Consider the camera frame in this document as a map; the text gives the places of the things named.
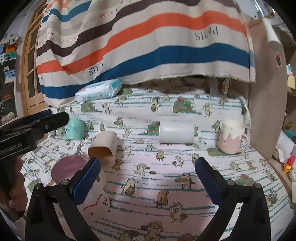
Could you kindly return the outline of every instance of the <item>orange stripe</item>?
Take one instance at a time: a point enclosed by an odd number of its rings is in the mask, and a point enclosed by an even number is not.
[[[67,0],[67,2],[63,2],[62,0],[54,0],[53,3],[55,2],[59,3],[62,8],[67,8],[67,5],[71,2],[71,0]],[[53,3],[48,4],[46,9],[50,9]]]
[[[148,35],[155,29],[175,26],[185,27],[191,30],[201,30],[205,29],[210,24],[221,24],[247,36],[244,25],[238,19],[230,18],[220,12],[207,11],[197,18],[191,18],[179,13],[163,13],[113,35],[105,47],[73,63],[61,67],[57,60],[52,60],[38,65],[37,71],[39,74],[62,70],[66,71],[67,74],[78,73],[100,62],[106,53],[120,47],[128,41]]]

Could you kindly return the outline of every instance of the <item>white cup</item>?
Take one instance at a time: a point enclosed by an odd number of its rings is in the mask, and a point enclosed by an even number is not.
[[[159,143],[192,144],[194,125],[189,122],[161,121],[159,126]]]

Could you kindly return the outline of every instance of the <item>human hand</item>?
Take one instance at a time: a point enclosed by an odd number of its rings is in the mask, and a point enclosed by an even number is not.
[[[15,184],[9,192],[11,197],[9,200],[9,206],[18,212],[25,210],[28,203],[27,192],[24,187],[25,178],[20,172],[22,165],[22,159],[18,156],[15,159]]]

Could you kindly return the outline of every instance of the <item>screw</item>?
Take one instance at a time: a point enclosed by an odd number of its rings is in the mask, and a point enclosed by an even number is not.
[[[226,182],[227,182],[227,184],[229,186],[233,186],[235,184],[235,182],[233,180],[230,180],[230,179],[228,179]]]
[[[61,184],[63,186],[66,186],[68,183],[69,183],[69,180],[68,179],[64,179],[64,180],[61,181]]]
[[[256,188],[261,188],[261,184],[260,183],[255,183],[255,187]]]
[[[38,189],[38,188],[41,188],[42,187],[42,184],[41,183],[37,183],[34,188]]]

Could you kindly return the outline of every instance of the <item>glass panel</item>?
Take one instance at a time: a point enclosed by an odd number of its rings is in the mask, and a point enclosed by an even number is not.
[[[34,73],[28,76],[28,91],[29,91],[30,98],[35,96]]]
[[[28,54],[28,73],[34,68],[34,50]]]
[[[38,91],[38,93],[40,93],[41,92],[41,88],[40,88],[39,76],[38,76],[36,70],[34,70],[34,71],[35,71],[36,76],[37,76],[37,80],[36,80],[36,82],[37,82],[37,91]]]
[[[44,6],[43,6],[42,8],[39,9],[39,11],[38,11],[37,14],[36,14],[36,18],[37,18],[40,14],[42,14],[42,12],[43,12],[43,8],[44,8]]]
[[[38,28],[36,28],[36,30],[32,33],[30,48],[29,49],[31,49],[35,45],[36,39],[37,39],[37,34],[38,34]]]

